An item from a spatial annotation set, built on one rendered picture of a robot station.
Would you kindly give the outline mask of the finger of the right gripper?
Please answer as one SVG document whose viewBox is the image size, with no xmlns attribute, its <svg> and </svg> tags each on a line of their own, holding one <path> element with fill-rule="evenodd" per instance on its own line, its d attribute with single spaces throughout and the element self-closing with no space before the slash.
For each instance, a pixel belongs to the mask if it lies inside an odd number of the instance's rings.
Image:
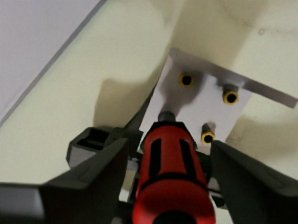
<svg viewBox="0 0 298 224">
<path fill-rule="evenodd" d="M 157 81 L 158 83 L 158 81 Z M 156 85 L 157 85 L 156 83 Z M 143 131 L 140 131 L 140 125 L 156 88 L 156 85 L 148 95 L 147 99 L 136 113 L 136 115 L 130 120 L 130 122 L 124 128 L 114 128 L 107 140 L 105 141 L 104 147 L 109 146 L 113 142 L 117 141 L 120 138 L 128 138 L 129 143 L 129 157 L 135 158 L 136 153 L 138 151 L 142 136 L 144 134 Z"/>
<path fill-rule="evenodd" d="M 211 157 L 209 155 L 203 154 L 203 153 L 198 152 L 198 151 L 196 151 L 196 154 L 199 157 L 199 159 L 201 160 L 201 162 L 204 165 L 207 172 L 209 173 L 210 177 L 212 179 L 216 180 L 213 165 L 212 165 L 212 161 L 211 161 Z"/>
</svg>

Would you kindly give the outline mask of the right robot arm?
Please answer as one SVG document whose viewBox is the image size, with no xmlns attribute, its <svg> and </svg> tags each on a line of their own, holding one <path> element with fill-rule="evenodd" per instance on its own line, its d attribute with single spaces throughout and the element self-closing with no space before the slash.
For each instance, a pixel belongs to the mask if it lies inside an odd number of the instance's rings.
<svg viewBox="0 0 298 224">
<path fill-rule="evenodd" d="M 117 201 L 115 212 L 112 218 L 111 224 L 131 224 L 132 223 L 132 211 L 136 200 L 138 179 L 135 178 L 128 202 Z M 132 223 L 133 224 L 133 223 Z"/>
</svg>

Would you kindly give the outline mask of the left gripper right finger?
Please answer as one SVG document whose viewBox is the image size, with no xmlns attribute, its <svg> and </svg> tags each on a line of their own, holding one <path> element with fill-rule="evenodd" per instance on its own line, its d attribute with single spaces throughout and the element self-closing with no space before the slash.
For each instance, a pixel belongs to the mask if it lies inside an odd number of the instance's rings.
<svg viewBox="0 0 298 224">
<path fill-rule="evenodd" d="M 233 224 L 298 224 L 298 180 L 220 141 L 215 177 Z"/>
</svg>

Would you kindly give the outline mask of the red and black nut driver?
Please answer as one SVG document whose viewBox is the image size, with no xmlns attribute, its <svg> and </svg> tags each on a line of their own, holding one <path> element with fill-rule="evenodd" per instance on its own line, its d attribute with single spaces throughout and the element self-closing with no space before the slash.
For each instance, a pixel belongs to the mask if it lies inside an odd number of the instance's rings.
<svg viewBox="0 0 298 224">
<path fill-rule="evenodd" d="M 198 147 L 184 122 L 162 112 L 140 149 L 133 224 L 216 224 Z"/>
</svg>

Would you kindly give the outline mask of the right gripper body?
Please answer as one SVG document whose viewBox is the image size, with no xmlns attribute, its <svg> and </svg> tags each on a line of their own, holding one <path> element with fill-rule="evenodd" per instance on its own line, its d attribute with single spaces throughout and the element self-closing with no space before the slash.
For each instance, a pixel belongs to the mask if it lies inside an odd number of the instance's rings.
<svg viewBox="0 0 298 224">
<path fill-rule="evenodd" d="M 67 149 L 66 162 L 69 168 L 73 168 L 74 166 L 78 165 L 79 163 L 83 162 L 92 155 L 104 149 L 103 147 L 105 141 L 107 140 L 110 134 L 111 132 L 108 131 L 87 127 L 83 132 L 76 136 L 72 141 L 69 142 Z M 136 153 L 135 158 L 128 156 L 126 170 L 135 172 L 134 179 L 139 179 L 142 157 L 143 154 L 138 152 Z M 200 165 L 207 184 L 209 194 L 210 196 L 212 195 L 211 197 L 216 207 L 218 209 L 228 211 L 217 180 L 212 179 L 210 177 L 202 162 L 200 162 Z"/>
</svg>

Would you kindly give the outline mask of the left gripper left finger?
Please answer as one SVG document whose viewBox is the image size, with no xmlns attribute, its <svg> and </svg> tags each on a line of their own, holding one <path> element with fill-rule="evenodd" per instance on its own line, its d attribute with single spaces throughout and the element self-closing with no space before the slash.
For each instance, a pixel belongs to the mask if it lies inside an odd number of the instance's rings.
<svg viewBox="0 0 298 224">
<path fill-rule="evenodd" d="M 0 182 L 0 224 L 111 224 L 128 154 L 120 138 L 46 184 Z"/>
</svg>

